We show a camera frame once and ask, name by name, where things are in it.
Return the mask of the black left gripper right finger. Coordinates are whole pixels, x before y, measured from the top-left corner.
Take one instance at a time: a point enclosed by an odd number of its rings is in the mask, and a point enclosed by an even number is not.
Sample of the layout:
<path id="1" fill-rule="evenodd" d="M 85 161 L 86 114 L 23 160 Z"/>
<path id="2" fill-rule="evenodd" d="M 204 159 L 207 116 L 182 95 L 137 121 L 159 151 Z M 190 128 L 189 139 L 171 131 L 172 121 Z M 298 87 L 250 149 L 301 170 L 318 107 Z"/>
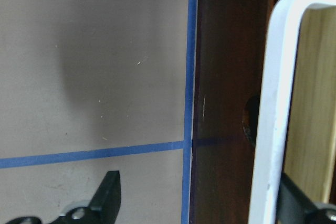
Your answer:
<path id="1" fill-rule="evenodd" d="M 290 177 L 283 173 L 276 220 L 284 224 L 335 223 L 335 205 L 312 202 Z"/>

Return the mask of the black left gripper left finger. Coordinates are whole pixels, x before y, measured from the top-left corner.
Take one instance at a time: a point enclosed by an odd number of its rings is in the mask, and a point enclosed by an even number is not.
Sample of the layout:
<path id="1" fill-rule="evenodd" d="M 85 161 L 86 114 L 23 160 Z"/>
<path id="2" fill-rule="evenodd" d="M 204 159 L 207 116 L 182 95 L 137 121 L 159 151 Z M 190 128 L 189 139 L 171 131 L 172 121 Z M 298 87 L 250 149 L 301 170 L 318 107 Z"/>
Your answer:
<path id="1" fill-rule="evenodd" d="M 60 215 L 54 224 L 113 224 L 121 206 L 120 172 L 108 171 L 86 207 L 76 207 Z"/>

